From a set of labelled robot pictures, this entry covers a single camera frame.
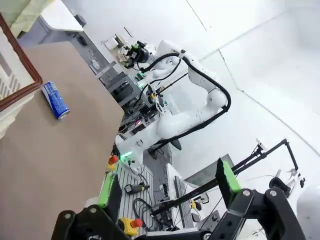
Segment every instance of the blue can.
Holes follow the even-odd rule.
[[[48,101],[56,119],[62,119],[67,113],[70,112],[67,104],[60,95],[60,92],[53,81],[48,81],[46,84],[44,84],[42,87],[42,92]]]

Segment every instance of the black stand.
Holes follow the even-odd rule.
[[[265,159],[270,153],[272,153],[274,150],[278,149],[279,147],[281,147],[282,145],[286,145],[290,157],[292,159],[293,165],[294,165],[294,169],[298,170],[298,165],[296,162],[296,159],[294,157],[294,154],[291,150],[291,147],[289,145],[289,142],[287,141],[287,139],[283,139],[281,142],[279,142],[277,145],[275,145],[273,148],[271,148],[270,150],[266,151],[266,152],[262,152],[262,147],[258,144],[257,145],[257,150],[254,151],[250,156],[248,156],[246,159],[242,160],[241,162],[239,162],[237,165],[235,165],[232,168],[232,171],[235,175],[241,173],[242,171],[246,170],[247,168],[251,167],[252,165],[256,164],[257,162],[259,162],[262,159]],[[302,179],[300,181],[300,185],[303,188],[304,186],[304,182],[305,179]],[[170,208],[173,207],[177,207],[178,205],[184,203],[185,201],[188,201],[190,199],[195,198],[196,196],[205,193],[206,191],[216,187],[218,185],[218,181],[217,179],[213,179],[211,181],[209,181],[208,183],[196,188],[195,190],[187,193],[186,195],[183,195],[182,197],[179,197],[176,200],[170,201],[168,202],[165,206],[160,207],[159,209],[155,210],[152,212],[153,216],[156,216],[164,211],[169,210]]]

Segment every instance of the yellow fabric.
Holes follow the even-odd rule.
[[[53,0],[0,0],[1,14],[15,37],[28,32],[43,9]]]

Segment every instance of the white table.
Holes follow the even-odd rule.
[[[166,173],[167,173],[167,180],[168,180],[168,196],[170,198],[170,200],[175,200],[177,199],[177,193],[176,193],[176,188],[175,188],[175,176],[178,176],[180,179],[182,179],[181,175],[174,169],[174,167],[170,164],[167,163],[166,164]],[[195,185],[193,184],[188,184],[186,187],[186,193],[190,193],[192,190],[195,189]],[[200,215],[201,220],[204,219],[206,216],[208,216],[210,214],[210,211],[208,212],[208,210],[210,209],[206,209],[206,205],[205,204],[201,204],[202,209],[199,211],[197,210],[197,212]],[[196,210],[192,209],[191,213],[197,214]],[[173,207],[171,209],[171,215],[172,215],[172,221],[173,223],[180,229],[183,229],[183,224],[182,224],[182,220],[181,220],[181,213],[179,211],[179,207]]]
[[[83,27],[78,23],[72,13],[61,0],[51,2],[40,15],[42,22],[48,28],[47,34],[39,42],[42,44],[53,31],[83,32]]]

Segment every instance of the brown basket rim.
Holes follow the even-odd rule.
[[[22,99],[26,95],[32,93],[36,89],[40,88],[43,84],[42,78],[35,69],[35,67],[30,62],[29,58],[25,54],[25,52],[22,50],[20,45],[18,44],[16,38],[12,34],[10,28],[8,27],[6,21],[4,20],[3,16],[0,13],[0,27],[3,30],[3,33],[6,35],[9,43],[13,47],[13,50],[16,52],[16,54],[19,56],[20,61],[22,62],[25,69],[28,71],[32,79],[34,80],[34,83],[31,83],[28,86],[25,86],[18,91],[14,92],[13,94],[5,97],[4,99],[0,100],[0,111],[3,111],[4,109],[8,108],[18,100]]]

